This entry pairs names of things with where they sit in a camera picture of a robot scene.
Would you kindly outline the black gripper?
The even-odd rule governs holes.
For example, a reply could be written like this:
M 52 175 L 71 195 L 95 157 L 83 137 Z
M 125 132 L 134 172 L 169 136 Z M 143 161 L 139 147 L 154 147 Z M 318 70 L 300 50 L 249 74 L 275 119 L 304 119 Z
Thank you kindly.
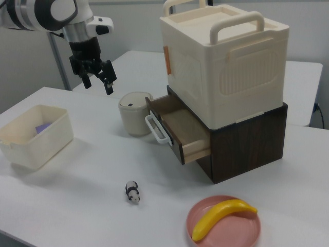
M 98 38 L 91 38 L 83 42 L 69 42 L 69 45 L 72 51 L 72 56 L 69 58 L 72 71 L 82 79 L 84 87 L 88 89 L 92 86 L 85 68 L 85 66 L 90 66 L 96 70 L 95 76 L 103 82 L 106 94 L 112 94 L 114 92 L 113 84 L 117 80 L 117 76 L 112 62 L 101 60 Z

